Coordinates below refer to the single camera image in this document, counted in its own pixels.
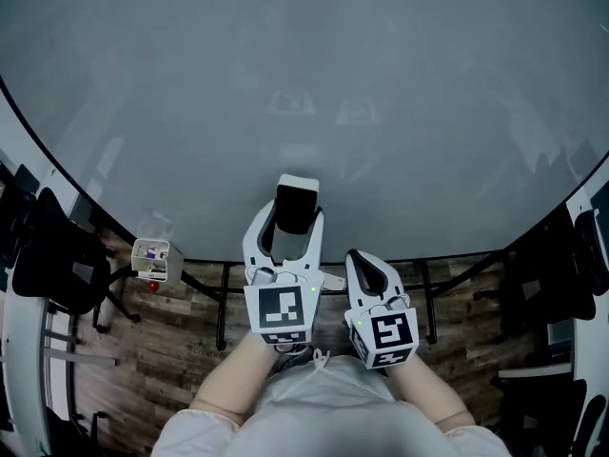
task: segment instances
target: chair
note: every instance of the chair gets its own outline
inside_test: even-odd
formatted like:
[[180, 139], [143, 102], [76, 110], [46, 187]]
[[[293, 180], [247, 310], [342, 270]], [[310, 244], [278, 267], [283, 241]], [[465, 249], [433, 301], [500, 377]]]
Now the chair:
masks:
[[97, 443], [97, 420], [106, 418], [106, 414], [98, 411], [93, 414], [91, 432], [74, 420], [65, 421], [47, 408], [49, 421], [50, 451], [53, 457], [87, 455], [91, 457], [128, 457], [133, 453], [124, 453], [101, 447]]
[[500, 300], [502, 335], [496, 343], [524, 327], [594, 318], [594, 294], [604, 292], [607, 273], [590, 213], [582, 213], [574, 227], [566, 207], [557, 209], [543, 228], [527, 234], [517, 251], [505, 257], [500, 289], [474, 293], [475, 300]]
[[[71, 222], [50, 189], [43, 189], [36, 199], [12, 187], [9, 198], [14, 201], [15, 197], [31, 209], [11, 224], [20, 247], [12, 278], [14, 292], [46, 296], [70, 315], [87, 313], [108, 298], [128, 319], [139, 322], [139, 315], [131, 315], [108, 288], [113, 278], [108, 250], [99, 237]], [[5, 195], [0, 198], [0, 210], [4, 200]]]
[[[540, 446], [548, 457], [585, 456], [606, 402], [596, 396], [583, 411], [587, 385], [571, 380], [570, 364], [500, 370], [491, 384], [505, 394], [494, 430], [512, 443], [515, 455], [531, 455]], [[525, 417], [537, 426], [524, 428]]]

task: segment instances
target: wooden floor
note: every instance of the wooden floor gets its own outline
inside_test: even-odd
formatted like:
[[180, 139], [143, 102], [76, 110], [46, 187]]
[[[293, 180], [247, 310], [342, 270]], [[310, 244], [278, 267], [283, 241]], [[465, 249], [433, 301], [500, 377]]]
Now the wooden floor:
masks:
[[[129, 262], [130, 247], [111, 233], [105, 242], [116, 250], [115, 264]], [[480, 258], [429, 262], [432, 282], [448, 280]], [[397, 266], [403, 283], [422, 282], [421, 273], [410, 263]], [[342, 268], [332, 267], [336, 273]], [[220, 286], [222, 265], [186, 265], [185, 270], [211, 286]], [[243, 267], [231, 269], [229, 285], [242, 288]], [[498, 419], [501, 393], [489, 385], [500, 368], [520, 367], [535, 349], [536, 337], [524, 334], [502, 345], [493, 344], [500, 333], [500, 312], [496, 301], [474, 302], [472, 293], [496, 288], [503, 276], [495, 265], [445, 293], [436, 300], [438, 343], [425, 340], [427, 318], [424, 294], [409, 291], [417, 309], [421, 345], [419, 354], [460, 394], [476, 420], [488, 425]], [[82, 344], [77, 351], [120, 359], [117, 368], [78, 366], [75, 369], [75, 402], [85, 416], [85, 426], [95, 411], [105, 411], [99, 425], [102, 445], [137, 455], [149, 455], [167, 419], [188, 406], [206, 375], [215, 368], [248, 328], [243, 294], [229, 294], [226, 304], [225, 351], [215, 348], [217, 304], [200, 292], [180, 284], [153, 293], [135, 279], [116, 283], [113, 290], [128, 309], [139, 313], [142, 322], [133, 324], [108, 302], [101, 323], [108, 333], [91, 327], [91, 315], [81, 317], [78, 331]], [[332, 354], [354, 354], [341, 321], [348, 308], [346, 296], [323, 296], [315, 326], [315, 346]]]

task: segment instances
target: person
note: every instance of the person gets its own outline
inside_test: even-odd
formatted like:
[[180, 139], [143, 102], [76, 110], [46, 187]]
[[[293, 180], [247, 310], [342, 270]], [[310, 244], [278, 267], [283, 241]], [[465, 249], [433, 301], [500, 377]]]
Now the person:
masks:
[[316, 349], [267, 380], [278, 356], [248, 333], [169, 419], [152, 457], [509, 457], [417, 355], [387, 378]]

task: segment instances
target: white desk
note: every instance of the white desk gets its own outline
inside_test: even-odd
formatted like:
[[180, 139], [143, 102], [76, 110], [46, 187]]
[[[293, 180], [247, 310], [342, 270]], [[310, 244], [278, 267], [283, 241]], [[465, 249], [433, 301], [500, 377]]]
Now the white desk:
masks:
[[[592, 208], [590, 198], [607, 182], [609, 182], [609, 161], [605, 161], [583, 188], [567, 202], [574, 223], [580, 212]], [[602, 246], [605, 263], [608, 263], [607, 250], [604, 244]], [[597, 313], [594, 319], [574, 322], [574, 378], [583, 379], [588, 386], [584, 408], [598, 394], [609, 401], [609, 291], [602, 296], [595, 296], [595, 304]], [[597, 441], [605, 414], [606, 410], [599, 418], [592, 434], [586, 456], [590, 455]]]
[[7, 291], [2, 333], [4, 382], [14, 431], [28, 456], [50, 453], [42, 370], [47, 306], [45, 298], [22, 298], [12, 288]]

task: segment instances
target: person's forearm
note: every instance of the person's forearm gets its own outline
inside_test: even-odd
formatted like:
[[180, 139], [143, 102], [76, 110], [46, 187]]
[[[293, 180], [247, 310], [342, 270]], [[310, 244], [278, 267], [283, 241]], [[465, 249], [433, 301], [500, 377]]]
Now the person's forearm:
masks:
[[249, 332], [205, 378], [190, 408], [218, 413], [241, 425], [278, 355], [262, 338]]
[[417, 407], [442, 431], [475, 425], [459, 395], [416, 354], [408, 362], [387, 368], [400, 396]]

